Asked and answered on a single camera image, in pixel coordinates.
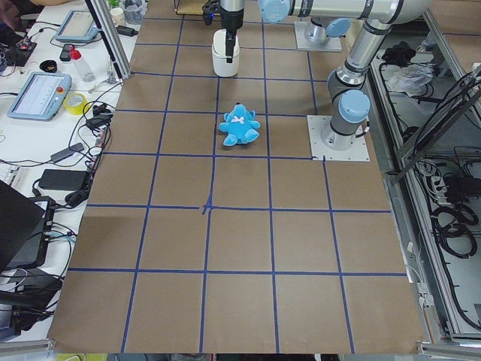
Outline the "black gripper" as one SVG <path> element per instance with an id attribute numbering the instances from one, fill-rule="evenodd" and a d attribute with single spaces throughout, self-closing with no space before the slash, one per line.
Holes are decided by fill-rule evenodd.
<path id="1" fill-rule="evenodd" d="M 244 23 L 244 11 L 227 11 L 220 10 L 221 24 L 226 30 L 225 38 L 225 58 L 227 63 L 233 63 L 234 50 L 236 45 L 237 30 L 240 29 Z"/>

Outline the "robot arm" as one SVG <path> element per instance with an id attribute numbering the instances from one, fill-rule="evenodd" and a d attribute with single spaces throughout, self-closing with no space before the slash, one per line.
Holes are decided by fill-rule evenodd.
<path id="1" fill-rule="evenodd" d="M 281 23 L 288 16 L 298 18 L 308 17 L 307 22 L 296 22 L 295 29 L 301 34 L 297 40 L 307 43 L 307 49 L 319 45 L 324 47 L 335 38 L 344 36 L 350 27 L 350 20 L 342 17 L 326 17 L 313 12 L 311 1 L 300 1 L 299 9 L 295 8 L 293 1 L 260 1 L 259 13 L 268 23 Z M 212 43 L 213 61 L 228 64 L 237 63 L 239 60 L 240 45 L 238 44 L 237 31 L 244 23 L 244 6 L 228 6 L 226 1 L 221 1 L 214 7 L 211 14 L 204 11 L 204 22 L 209 24 L 214 14 L 221 17 L 222 29 L 214 33 Z"/>
<path id="2" fill-rule="evenodd" d="M 392 25 L 408 23 L 422 15 L 431 1 L 259 1 L 262 19 L 279 23 L 287 16 L 330 17 L 363 20 L 363 26 L 344 64 L 328 77 L 333 105 L 330 123 L 320 132 L 332 150 L 351 148 L 356 132 L 371 109 L 362 92 L 365 74 Z"/>

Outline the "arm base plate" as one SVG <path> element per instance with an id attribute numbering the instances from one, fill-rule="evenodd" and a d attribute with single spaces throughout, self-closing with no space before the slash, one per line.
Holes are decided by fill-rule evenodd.
<path id="1" fill-rule="evenodd" d="M 296 21 L 295 37 L 298 50 L 341 52 L 342 45 L 339 38 L 331 38 L 324 27 L 312 22 Z"/>
<path id="2" fill-rule="evenodd" d="M 365 137 L 359 126 L 354 135 L 339 135 L 331 128 L 331 116 L 307 116 L 311 158 L 319 161 L 369 162 Z"/>

